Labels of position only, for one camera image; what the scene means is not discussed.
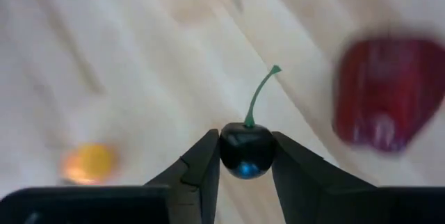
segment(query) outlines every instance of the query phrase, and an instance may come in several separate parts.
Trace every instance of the red object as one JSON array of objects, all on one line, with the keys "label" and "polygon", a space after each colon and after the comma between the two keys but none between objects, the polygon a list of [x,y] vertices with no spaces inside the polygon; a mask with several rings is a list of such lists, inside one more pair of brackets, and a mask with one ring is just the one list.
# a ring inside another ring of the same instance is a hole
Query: red object
[{"label": "red object", "polygon": [[400,151],[442,103],[445,50],[415,38],[364,40],[348,49],[338,75],[333,122],[338,136]]}]

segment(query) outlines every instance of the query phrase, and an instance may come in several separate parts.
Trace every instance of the green cherry stem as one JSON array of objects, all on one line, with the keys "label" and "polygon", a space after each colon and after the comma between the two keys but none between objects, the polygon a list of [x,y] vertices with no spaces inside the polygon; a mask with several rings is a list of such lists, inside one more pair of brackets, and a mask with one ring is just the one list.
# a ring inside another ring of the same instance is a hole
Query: green cherry stem
[{"label": "green cherry stem", "polygon": [[254,127],[255,126],[255,120],[253,118],[253,107],[255,105],[255,102],[257,100],[258,94],[261,91],[261,89],[264,87],[264,84],[266,84],[267,80],[274,74],[277,74],[278,72],[281,72],[281,68],[277,65],[274,65],[270,72],[264,77],[263,81],[259,84],[257,90],[255,91],[255,94],[253,95],[252,101],[250,102],[250,107],[248,114],[245,117],[244,120],[244,126],[246,127]]}]

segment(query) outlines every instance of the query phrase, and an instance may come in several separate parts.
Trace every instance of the yellow object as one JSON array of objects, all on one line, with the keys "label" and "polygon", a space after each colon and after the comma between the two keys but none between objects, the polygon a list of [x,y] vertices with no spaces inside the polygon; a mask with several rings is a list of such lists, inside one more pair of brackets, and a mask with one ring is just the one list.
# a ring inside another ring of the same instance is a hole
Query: yellow object
[{"label": "yellow object", "polygon": [[110,177],[117,163],[114,151],[104,144],[85,144],[64,160],[63,175],[77,184],[94,185]]}]

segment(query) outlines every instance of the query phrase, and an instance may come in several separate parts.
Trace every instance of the light wood grain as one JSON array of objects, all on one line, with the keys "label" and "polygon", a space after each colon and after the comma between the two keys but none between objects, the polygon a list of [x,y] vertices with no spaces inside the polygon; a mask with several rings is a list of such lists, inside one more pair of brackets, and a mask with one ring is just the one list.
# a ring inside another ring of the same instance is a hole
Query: light wood grain
[{"label": "light wood grain", "polygon": [[[445,30],[442,0],[0,0],[0,194],[55,185],[64,152],[119,148],[109,184],[142,184],[209,128],[241,121],[268,68],[256,121],[377,185],[443,185],[444,114],[400,157],[333,133],[344,43],[388,25]],[[270,173],[222,168],[216,223],[284,223]]]}]

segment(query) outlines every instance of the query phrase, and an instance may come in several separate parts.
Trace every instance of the toy fruit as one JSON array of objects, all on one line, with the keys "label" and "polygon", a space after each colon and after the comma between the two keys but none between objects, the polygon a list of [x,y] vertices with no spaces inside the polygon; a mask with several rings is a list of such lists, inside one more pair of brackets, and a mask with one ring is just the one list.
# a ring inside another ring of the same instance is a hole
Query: toy fruit
[{"label": "toy fruit", "polygon": [[68,154],[63,162],[63,176],[77,184],[99,184],[110,177],[116,163],[116,154],[110,147],[85,144]]},{"label": "toy fruit", "polygon": [[339,67],[333,127],[346,143],[403,150],[440,107],[445,50],[421,38],[363,40]]},{"label": "toy fruit", "polygon": [[255,124],[253,107],[264,84],[280,71],[280,67],[274,65],[259,84],[244,122],[229,123],[221,131],[221,161],[231,174],[240,179],[253,179],[263,175],[275,157],[277,141],[267,128]]}]

